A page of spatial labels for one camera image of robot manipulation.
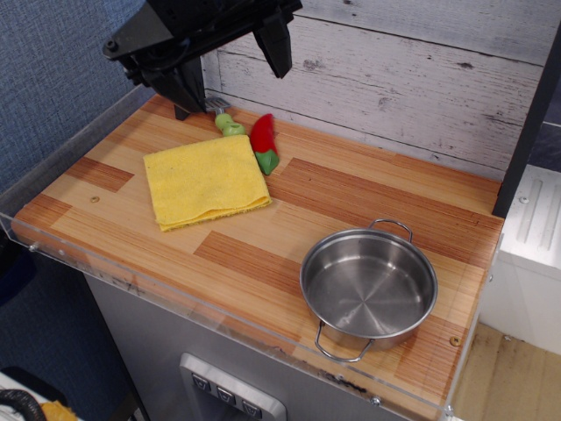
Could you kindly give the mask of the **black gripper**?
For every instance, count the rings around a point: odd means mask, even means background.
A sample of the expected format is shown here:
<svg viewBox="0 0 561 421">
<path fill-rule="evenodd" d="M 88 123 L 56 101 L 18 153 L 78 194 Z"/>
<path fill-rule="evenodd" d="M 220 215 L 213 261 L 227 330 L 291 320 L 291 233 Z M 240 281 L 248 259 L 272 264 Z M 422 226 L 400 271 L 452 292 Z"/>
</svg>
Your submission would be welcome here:
<svg viewBox="0 0 561 421">
<path fill-rule="evenodd" d="M 288 23 L 300 1 L 146 1 L 103 46 L 136 83 L 186 113 L 205 112 L 201 56 L 252 33 L 273 73 L 292 67 Z"/>
</svg>

